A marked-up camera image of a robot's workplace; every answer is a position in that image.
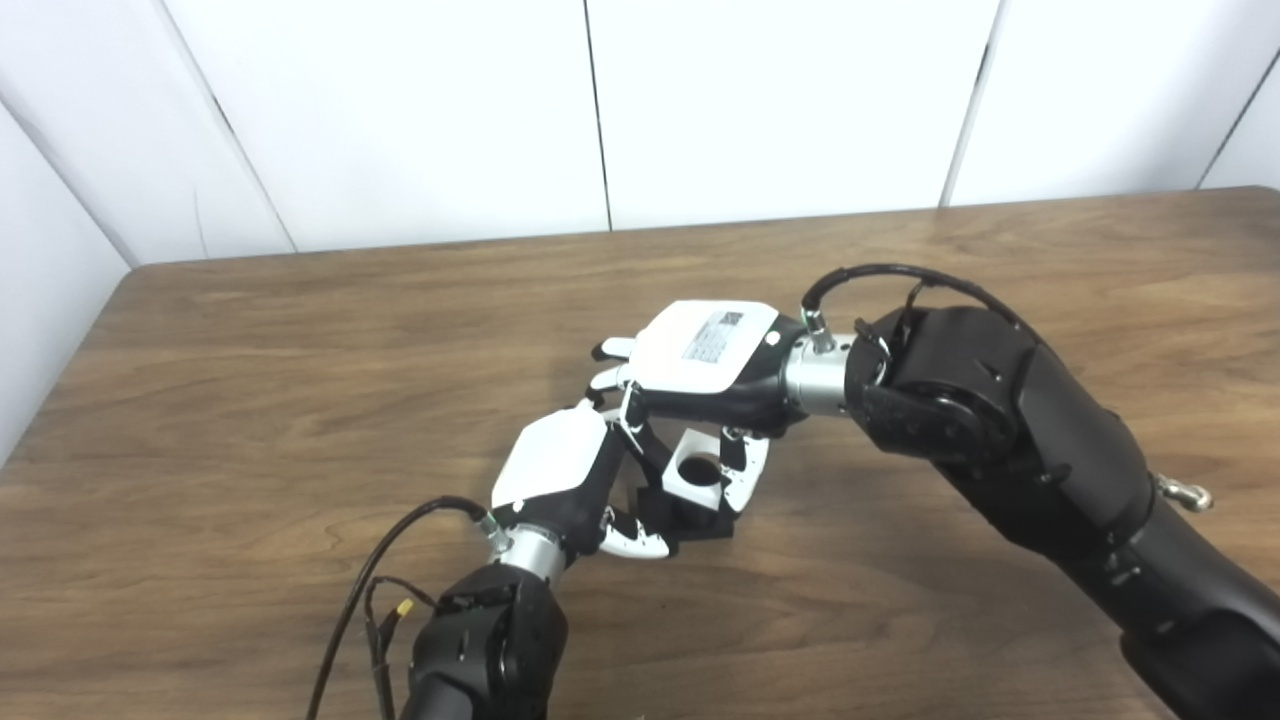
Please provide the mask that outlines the black and white left hand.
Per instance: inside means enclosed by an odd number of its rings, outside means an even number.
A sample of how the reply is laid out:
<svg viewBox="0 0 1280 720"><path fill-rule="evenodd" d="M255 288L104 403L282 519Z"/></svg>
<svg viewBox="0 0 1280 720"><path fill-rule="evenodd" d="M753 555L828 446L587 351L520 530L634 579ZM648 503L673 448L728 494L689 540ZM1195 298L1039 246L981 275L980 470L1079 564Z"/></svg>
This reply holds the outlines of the black and white left hand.
<svg viewBox="0 0 1280 720"><path fill-rule="evenodd" d="M636 560L675 557L678 543L611 502L625 461L636 457L617 414L600 413L588 401L526 425L490 495L492 514L511 538L503 555L509 557L520 547L520 534L534 533L559 552L563 568L599 552Z"/></svg>

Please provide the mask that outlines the black and white right hand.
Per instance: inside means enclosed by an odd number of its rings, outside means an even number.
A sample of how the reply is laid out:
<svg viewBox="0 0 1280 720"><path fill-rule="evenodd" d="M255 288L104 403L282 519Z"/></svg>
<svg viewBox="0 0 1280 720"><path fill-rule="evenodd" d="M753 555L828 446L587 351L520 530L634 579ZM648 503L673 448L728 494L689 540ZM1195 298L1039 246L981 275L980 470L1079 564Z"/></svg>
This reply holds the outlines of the black and white right hand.
<svg viewBox="0 0 1280 720"><path fill-rule="evenodd" d="M809 418L794 380L801 322L768 304L680 300L634 337L598 343L585 397L617 393L653 495L739 518L759 484L769 443Z"/></svg>

